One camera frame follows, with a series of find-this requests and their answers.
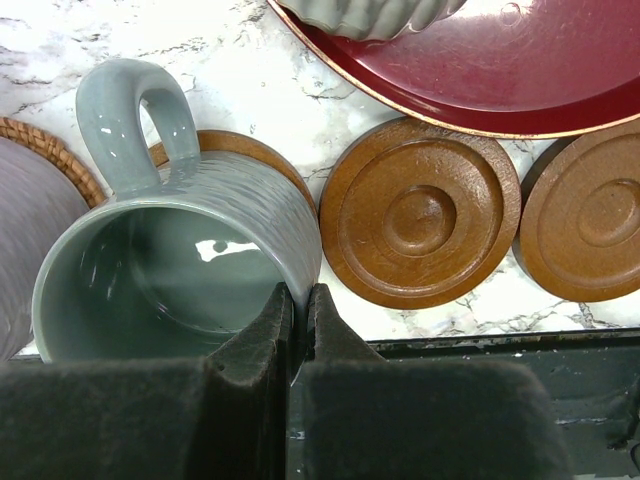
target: white marble surface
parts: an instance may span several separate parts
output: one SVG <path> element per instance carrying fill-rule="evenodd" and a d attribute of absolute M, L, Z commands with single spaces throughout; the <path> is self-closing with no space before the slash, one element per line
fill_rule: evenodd
<path fill-rule="evenodd" d="M 83 75 L 109 57 L 159 63 L 186 92 L 198 128 L 233 130 L 278 150 L 316 201 L 358 136 L 398 114 L 326 67 L 264 0 L 25 0 L 0 18 L 0 115 L 64 139 L 94 168 L 74 114 Z M 158 138 L 148 118 L 149 143 Z M 522 177 L 548 141 L 502 141 Z M 420 311 L 357 297 L 325 264 L 337 307 L 365 339 L 638 326 L 640 294 L 599 304 L 562 301 L 533 283 L 511 253 L 463 298 Z"/>

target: woven basket rim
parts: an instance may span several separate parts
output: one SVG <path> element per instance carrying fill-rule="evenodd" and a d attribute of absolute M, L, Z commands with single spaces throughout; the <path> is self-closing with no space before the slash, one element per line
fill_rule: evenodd
<path fill-rule="evenodd" d="M 0 137 L 22 145 L 46 159 L 73 183 L 89 208 L 99 205 L 106 198 L 91 171 L 55 135 L 29 123 L 0 117 Z"/>

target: oval red tray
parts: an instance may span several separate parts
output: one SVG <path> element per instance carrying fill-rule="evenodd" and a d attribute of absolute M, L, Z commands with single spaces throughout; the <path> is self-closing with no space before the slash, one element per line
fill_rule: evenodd
<path fill-rule="evenodd" d="M 348 81 L 439 126 L 549 138 L 640 117 L 638 0 L 468 0 L 387 43 L 327 35 L 269 2 Z"/>

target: round brown coaster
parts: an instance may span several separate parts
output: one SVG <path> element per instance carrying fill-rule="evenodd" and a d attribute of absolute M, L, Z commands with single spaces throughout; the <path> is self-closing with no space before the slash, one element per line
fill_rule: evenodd
<path fill-rule="evenodd" d="M 402 118 L 358 139 L 320 203 L 327 260 L 361 297 L 391 308 L 446 303 L 505 256 L 520 183 L 492 139 Z"/>
<path fill-rule="evenodd" d="M 27 147 L 53 164 L 78 189 L 89 208 L 104 201 L 104 192 L 95 177 L 58 137 L 8 117 L 0 117 L 0 137 Z"/>
<path fill-rule="evenodd" d="M 238 153 L 275 168 L 298 187 L 298 190 L 300 190 L 300 193 L 307 199 L 313 212 L 316 213 L 316 205 L 311 196 L 311 192 L 309 192 L 307 185 L 304 183 L 304 179 L 286 158 L 271 147 L 246 135 L 223 130 L 198 130 L 198 140 L 200 141 L 200 150 L 203 152 L 224 150 Z M 153 163 L 155 163 L 158 168 L 162 168 L 164 164 L 169 161 L 162 143 L 157 143 L 151 147 L 149 152 L 151 153 Z"/>
<path fill-rule="evenodd" d="M 640 122 L 546 150 L 523 182 L 520 265 L 576 302 L 640 288 Z"/>

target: textured mug exterior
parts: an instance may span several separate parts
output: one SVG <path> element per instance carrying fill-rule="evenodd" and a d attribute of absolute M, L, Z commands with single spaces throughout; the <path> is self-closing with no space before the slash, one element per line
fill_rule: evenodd
<path fill-rule="evenodd" d="M 147 109 L 169 156 L 158 172 L 140 127 Z M 36 343 L 45 360 L 43 293 L 49 272 L 84 232 L 131 210 L 164 207 L 195 212 L 233 228 L 253 242 L 279 270 L 306 321 L 307 301 L 322 259 L 317 217 L 298 188 L 257 160 L 231 152 L 200 154 L 195 125 L 177 82 L 162 68 L 135 60 L 111 60 L 82 81 L 78 124 L 114 196 L 78 220 L 45 259 L 33 297 Z"/>
<path fill-rule="evenodd" d="M 89 207 L 53 165 L 5 138 L 0 171 L 0 360 L 7 360 L 31 341 L 31 294 L 45 255 Z"/>
<path fill-rule="evenodd" d="M 300 20 L 352 40 L 391 40 L 424 30 L 466 0 L 277 0 Z"/>

